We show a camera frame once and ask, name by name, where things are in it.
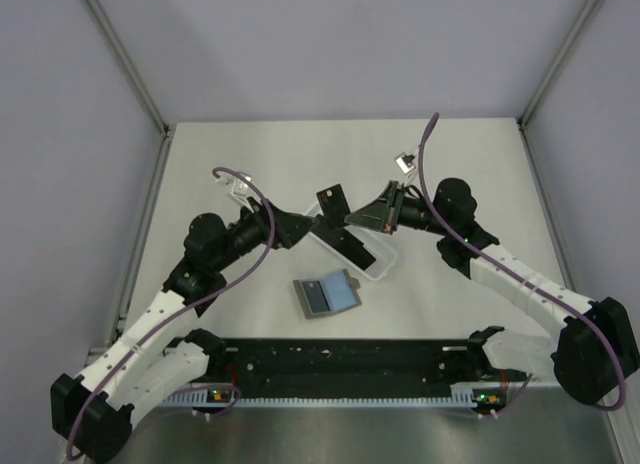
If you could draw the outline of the grey leather card holder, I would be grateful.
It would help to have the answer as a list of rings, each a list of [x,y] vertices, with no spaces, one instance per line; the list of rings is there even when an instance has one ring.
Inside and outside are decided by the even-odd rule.
[[[303,294],[302,283],[304,281],[319,281],[328,301],[330,311],[319,316],[312,316]],[[294,280],[293,287],[306,319],[316,319],[341,314],[362,305],[358,291],[360,283],[352,277],[346,269],[329,273],[319,279]]]

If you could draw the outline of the black VIP credit card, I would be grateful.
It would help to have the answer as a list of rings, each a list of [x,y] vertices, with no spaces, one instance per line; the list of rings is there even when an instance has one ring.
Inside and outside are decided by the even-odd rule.
[[[304,281],[302,290],[312,316],[319,316],[330,311],[328,301],[319,281]]]

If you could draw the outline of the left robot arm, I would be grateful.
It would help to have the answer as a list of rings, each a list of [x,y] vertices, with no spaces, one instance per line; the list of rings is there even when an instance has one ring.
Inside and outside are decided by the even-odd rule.
[[[255,200],[234,223],[214,213],[195,217],[182,259],[139,319],[77,376],[52,384],[52,427],[67,441],[68,460],[109,462],[167,397],[197,378],[220,378],[227,366],[222,341],[197,324],[232,286],[223,270],[259,246],[290,249],[315,224]]]

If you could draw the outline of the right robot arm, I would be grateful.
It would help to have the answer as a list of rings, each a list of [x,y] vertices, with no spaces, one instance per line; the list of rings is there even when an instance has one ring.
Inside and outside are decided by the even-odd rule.
[[[607,297],[578,294],[528,267],[475,220],[469,185],[447,178],[435,198],[414,197],[390,182],[371,203],[349,213],[347,224],[391,235],[400,227],[439,235],[442,260],[535,321],[544,335],[490,329],[467,354],[469,372],[487,380],[501,369],[554,380],[574,400],[599,401],[639,369],[639,349],[625,307]]]

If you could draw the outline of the black cards in tray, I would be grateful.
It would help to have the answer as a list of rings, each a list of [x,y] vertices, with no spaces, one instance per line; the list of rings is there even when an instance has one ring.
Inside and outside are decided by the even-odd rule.
[[[342,258],[363,271],[369,269],[376,262],[376,258],[365,249],[364,243],[346,228],[332,228],[321,214],[315,217],[318,219],[318,223],[312,229],[312,234]]]

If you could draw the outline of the white plastic tray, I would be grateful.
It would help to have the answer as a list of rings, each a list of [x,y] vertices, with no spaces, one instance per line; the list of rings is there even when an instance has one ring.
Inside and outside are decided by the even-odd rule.
[[[381,281],[397,263],[397,250],[373,232],[353,226],[329,230],[318,203],[305,214],[318,220],[310,237],[369,281]]]

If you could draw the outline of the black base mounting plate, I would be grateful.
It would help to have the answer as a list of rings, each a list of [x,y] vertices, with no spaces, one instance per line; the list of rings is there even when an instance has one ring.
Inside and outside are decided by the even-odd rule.
[[[246,397],[436,397],[458,383],[500,386],[521,371],[490,366],[476,344],[433,339],[227,338],[196,383]]]

